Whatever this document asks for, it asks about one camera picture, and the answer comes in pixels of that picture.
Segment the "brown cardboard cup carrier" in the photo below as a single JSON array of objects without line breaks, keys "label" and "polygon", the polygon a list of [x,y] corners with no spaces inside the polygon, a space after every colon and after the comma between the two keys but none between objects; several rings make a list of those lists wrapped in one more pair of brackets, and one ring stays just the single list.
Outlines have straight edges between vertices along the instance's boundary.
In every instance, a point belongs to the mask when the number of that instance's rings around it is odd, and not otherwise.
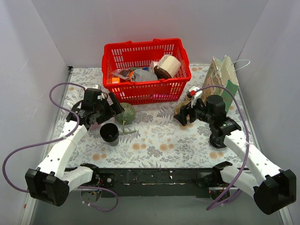
[{"label": "brown cardboard cup carrier", "polygon": [[174,110],[174,114],[178,114],[182,106],[188,105],[192,101],[193,97],[185,96],[185,99],[177,104]]}]

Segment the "black paper coffee cup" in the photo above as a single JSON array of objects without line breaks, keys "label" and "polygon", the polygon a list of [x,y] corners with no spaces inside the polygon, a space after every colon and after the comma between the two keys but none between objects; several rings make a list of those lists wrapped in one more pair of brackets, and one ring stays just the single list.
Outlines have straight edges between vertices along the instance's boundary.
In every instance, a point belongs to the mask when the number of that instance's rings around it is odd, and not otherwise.
[{"label": "black paper coffee cup", "polygon": [[119,143],[119,129],[113,123],[106,123],[100,128],[101,138],[110,146],[116,146]]}]

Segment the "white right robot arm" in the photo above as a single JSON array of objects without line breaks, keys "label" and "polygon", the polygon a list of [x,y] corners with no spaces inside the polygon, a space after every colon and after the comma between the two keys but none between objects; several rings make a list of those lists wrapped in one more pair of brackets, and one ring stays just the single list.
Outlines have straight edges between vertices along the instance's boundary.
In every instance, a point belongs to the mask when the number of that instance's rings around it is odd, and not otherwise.
[{"label": "white right robot arm", "polygon": [[246,160],[250,174],[240,172],[227,161],[215,165],[212,174],[215,185],[233,183],[253,197],[258,208],[267,215],[296,201],[296,175],[290,169],[282,170],[246,140],[239,124],[227,116],[221,96],[208,96],[206,102],[200,97],[186,97],[176,106],[174,118],[183,126],[195,120],[208,123],[212,146],[228,147]]}]

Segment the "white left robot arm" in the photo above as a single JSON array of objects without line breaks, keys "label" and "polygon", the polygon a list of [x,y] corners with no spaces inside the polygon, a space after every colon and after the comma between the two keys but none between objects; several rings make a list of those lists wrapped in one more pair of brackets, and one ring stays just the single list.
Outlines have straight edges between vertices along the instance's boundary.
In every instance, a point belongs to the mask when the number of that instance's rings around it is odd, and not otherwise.
[{"label": "white left robot arm", "polygon": [[74,104],[66,117],[60,140],[54,144],[36,169],[25,174],[30,196],[55,206],[61,206],[69,192],[83,186],[106,186],[107,178],[93,164],[81,164],[66,171],[69,159],[91,125],[102,124],[124,112],[114,93],[87,88],[83,100]]}]

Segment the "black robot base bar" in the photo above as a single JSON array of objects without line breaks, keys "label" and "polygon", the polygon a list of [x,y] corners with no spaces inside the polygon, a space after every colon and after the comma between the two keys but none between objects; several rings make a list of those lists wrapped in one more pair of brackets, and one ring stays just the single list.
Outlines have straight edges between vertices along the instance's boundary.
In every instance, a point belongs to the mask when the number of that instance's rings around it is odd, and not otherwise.
[{"label": "black robot base bar", "polygon": [[224,190],[227,184],[212,168],[97,168],[83,187],[106,188],[120,197],[209,198],[210,190]]}]

